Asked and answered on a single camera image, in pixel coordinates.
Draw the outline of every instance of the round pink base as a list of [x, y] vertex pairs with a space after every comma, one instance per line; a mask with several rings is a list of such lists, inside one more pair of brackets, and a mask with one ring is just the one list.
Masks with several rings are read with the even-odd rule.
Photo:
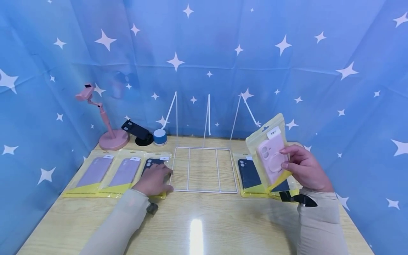
[[108, 132], [99, 138], [99, 146], [102, 150], [119, 150], [129, 142], [129, 134], [125, 130], [115, 129], [113, 133], [116, 136], [115, 139], [112, 139]]

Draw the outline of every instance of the pink phone stand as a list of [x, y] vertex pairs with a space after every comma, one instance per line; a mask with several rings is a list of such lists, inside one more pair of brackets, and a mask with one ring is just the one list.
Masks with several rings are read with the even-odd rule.
[[99, 138], [99, 146], [103, 150], [119, 150], [129, 142], [129, 134], [125, 130], [112, 129], [108, 115], [103, 109], [102, 103], [95, 103], [91, 101], [92, 92], [94, 91], [94, 89], [95, 88], [90, 84], [87, 84], [85, 85], [85, 89], [81, 93], [77, 94], [75, 98], [79, 101], [88, 100], [88, 104], [98, 106], [102, 120], [108, 128], [108, 132], [106, 132], [101, 136], [101, 138]]
[[258, 157], [262, 161], [271, 185], [282, 174], [281, 164], [289, 161], [288, 156], [279, 152], [284, 147], [282, 136], [277, 135], [271, 140], [263, 141], [257, 148]]

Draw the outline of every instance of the hand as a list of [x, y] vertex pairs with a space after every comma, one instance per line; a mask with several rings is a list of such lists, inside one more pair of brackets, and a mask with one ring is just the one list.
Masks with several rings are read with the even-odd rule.
[[293, 173], [293, 177], [305, 188], [318, 192], [334, 192], [333, 186], [316, 158], [303, 147], [290, 145], [280, 151], [290, 154], [290, 162], [282, 168]]
[[173, 187], [164, 183], [166, 175], [173, 173], [173, 170], [168, 168], [165, 164], [153, 164], [146, 169], [140, 180], [132, 187], [145, 194], [146, 196], [158, 195], [164, 191], [172, 192]]

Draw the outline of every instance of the pink gimbal stand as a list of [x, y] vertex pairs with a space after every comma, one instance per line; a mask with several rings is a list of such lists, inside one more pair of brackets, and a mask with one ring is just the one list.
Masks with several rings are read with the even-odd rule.
[[85, 85], [84, 90], [75, 95], [75, 98], [78, 101], [85, 101], [88, 100], [88, 104], [93, 104], [98, 106], [99, 112], [101, 114], [102, 120], [105, 123], [106, 127], [108, 128], [108, 132], [103, 134], [101, 138], [99, 138], [99, 146], [103, 150], [119, 150], [123, 148], [129, 142], [129, 134], [125, 130], [121, 129], [112, 129], [111, 124], [109, 122], [108, 115], [106, 114], [105, 110], [103, 109], [102, 103], [95, 103], [91, 101], [92, 92], [94, 91], [94, 87], [90, 84]]

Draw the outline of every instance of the white label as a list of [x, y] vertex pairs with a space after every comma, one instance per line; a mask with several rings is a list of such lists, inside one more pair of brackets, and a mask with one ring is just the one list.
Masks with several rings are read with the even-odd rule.
[[280, 129], [279, 127], [275, 127], [272, 130], [270, 130], [268, 133], [266, 133], [266, 136], [268, 137], [269, 140], [271, 140], [272, 138], [274, 138], [277, 135], [280, 135]]

